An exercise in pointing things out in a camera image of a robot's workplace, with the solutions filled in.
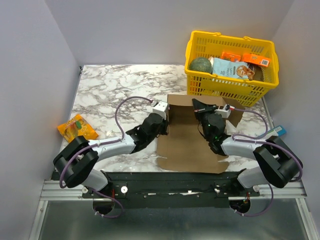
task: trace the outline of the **yellow basket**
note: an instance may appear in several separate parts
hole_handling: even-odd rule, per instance
[[[189,70],[197,57],[220,58],[222,52],[237,55],[256,54],[270,58],[268,67],[261,67],[264,81],[236,79],[200,71]],[[193,31],[185,51],[184,72],[187,75],[187,94],[210,95],[236,99],[243,106],[251,107],[270,89],[279,84],[279,63],[272,41],[232,37],[220,32]]]

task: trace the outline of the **orange box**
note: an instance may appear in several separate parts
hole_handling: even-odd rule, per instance
[[[57,129],[68,143],[78,136],[84,136],[86,140],[95,140],[99,136],[80,114],[77,114],[66,123],[59,125]]]
[[[221,59],[231,61],[231,62],[236,62],[236,61],[239,62],[241,59],[241,56],[232,54],[232,53],[222,52]]]
[[[242,56],[243,62],[257,64],[263,67],[268,67],[270,60],[271,60],[270,58],[267,58],[265,56],[259,56],[259,55],[250,54],[250,53],[243,54]]]

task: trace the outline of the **watermelon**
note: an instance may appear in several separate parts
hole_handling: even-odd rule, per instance
[[[189,70],[212,74],[212,65],[209,59],[200,56],[192,60]]]

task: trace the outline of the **marble tabletop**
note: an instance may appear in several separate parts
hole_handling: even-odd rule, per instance
[[[121,135],[114,114],[118,104],[130,96],[143,96],[167,101],[167,94],[187,94],[187,81],[183,65],[85,65],[76,92],[71,118],[80,114],[99,134],[98,139]],[[260,100],[250,109],[267,117]],[[141,124],[151,113],[152,106],[143,100],[128,101],[120,108],[118,119],[124,131]],[[264,123],[258,116],[244,113],[237,128],[227,121],[228,134],[243,133],[258,136]],[[96,170],[107,172],[165,172],[157,166],[157,140],[144,150],[118,155],[99,161]],[[258,166],[255,160],[229,156],[227,171],[239,171]]]

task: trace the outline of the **open cardboard box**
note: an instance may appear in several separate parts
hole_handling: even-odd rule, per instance
[[[230,104],[238,109],[245,109],[238,101],[224,97],[168,94],[168,135],[160,135],[158,138],[156,152],[162,157],[157,159],[157,164],[172,171],[222,173],[229,163],[221,161],[226,156],[214,154],[199,133],[199,122],[195,117],[192,99],[209,105]],[[227,120],[237,127],[242,115],[242,111],[232,111]]]

